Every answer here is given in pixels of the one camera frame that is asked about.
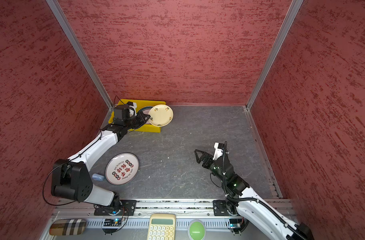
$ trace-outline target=round green light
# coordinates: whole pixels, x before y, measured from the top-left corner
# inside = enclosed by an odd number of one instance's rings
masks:
[[[193,220],[189,226],[189,236],[192,240],[203,240],[205,237],[205,227],[201,221]]]

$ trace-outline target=red wall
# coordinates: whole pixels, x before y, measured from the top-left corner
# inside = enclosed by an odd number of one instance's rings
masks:
[[[245,104],[291,0],[59,0],[111,99]]]
[[[304,1],[252,114],[316,239],[365,239],[365,1]]]
[[[0,239],[40,236],[52,210],[46,175],[106,112],[45,0],[0,1]]]

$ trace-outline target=yellow calculator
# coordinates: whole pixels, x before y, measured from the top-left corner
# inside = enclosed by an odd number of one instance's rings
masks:
[[[174,214],[152,214],[147,240],[174,240],[175,231],[176,216]]]

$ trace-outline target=yellow dish rack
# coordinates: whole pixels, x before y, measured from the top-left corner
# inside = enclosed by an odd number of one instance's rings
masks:
[[[121,99],[121,101],[119,101],[118,105],[126,104],[127,102],[137,103],[137,108],[136,108],[137,111],[140,110],[141,108],[147,107],[147,106],[153,106],[154,107],[154,106],[159,105],[159,104],[166,104],[166,102],[164,102],[164,101],[149,101],[149,100],[134,100],[134,99]],[[113,122],[113,117],[114,117],[114,112],[112,112],[111,118],[109,119],[108,123]],[[144,126],[136,129],[135,131],[138,131],[138,132],[161,132],[161,127],[153,126],[152,124],[145,124]]]

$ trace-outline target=blue object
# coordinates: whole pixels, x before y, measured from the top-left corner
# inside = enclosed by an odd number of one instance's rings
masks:
[[[100,175],[100,174],[97,174],[97,173],[93,174],[93,175],[92,175],[92,178],[93,178],[94,180],[97,180],[97,181],[102,181],[102,180],[104,180],[104,179],[105,179],[105,177],[104,177],[104,176],[102,176],[102,175]]]

